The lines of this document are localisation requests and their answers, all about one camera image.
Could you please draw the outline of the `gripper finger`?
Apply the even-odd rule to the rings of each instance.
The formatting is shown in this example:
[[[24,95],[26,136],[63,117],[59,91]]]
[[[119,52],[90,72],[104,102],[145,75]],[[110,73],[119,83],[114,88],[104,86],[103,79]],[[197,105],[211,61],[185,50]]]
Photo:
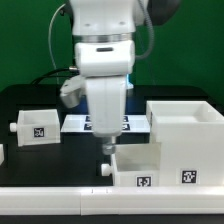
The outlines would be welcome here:
[[[114,154],[116,151],[116,138],[115,137],[105,137],[102,140],[102,152],[105,155]]]

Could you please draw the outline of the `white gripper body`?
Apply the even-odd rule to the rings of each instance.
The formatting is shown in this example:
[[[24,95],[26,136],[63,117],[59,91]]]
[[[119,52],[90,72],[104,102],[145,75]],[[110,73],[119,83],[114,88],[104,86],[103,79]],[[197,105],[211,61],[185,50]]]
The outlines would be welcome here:
[[[96,137],[121,135],[126,105],[126,76],[90,77],[81,75],[66,80],[61,89],[62,102],[72,108],[81,95],[87,97],[92,131]]]

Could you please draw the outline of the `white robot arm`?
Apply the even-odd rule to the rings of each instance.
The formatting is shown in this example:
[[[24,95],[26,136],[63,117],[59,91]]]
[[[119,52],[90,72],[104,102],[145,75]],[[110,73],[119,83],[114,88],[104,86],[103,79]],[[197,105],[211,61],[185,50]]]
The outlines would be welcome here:
[[[155,25],[166,23],[181,0],[69,0],[79,74],[66,80],[61,99],[68,107],[87,96],[92,131],[106,155],[116,150],[126,104],[126,77],[153,49]]]

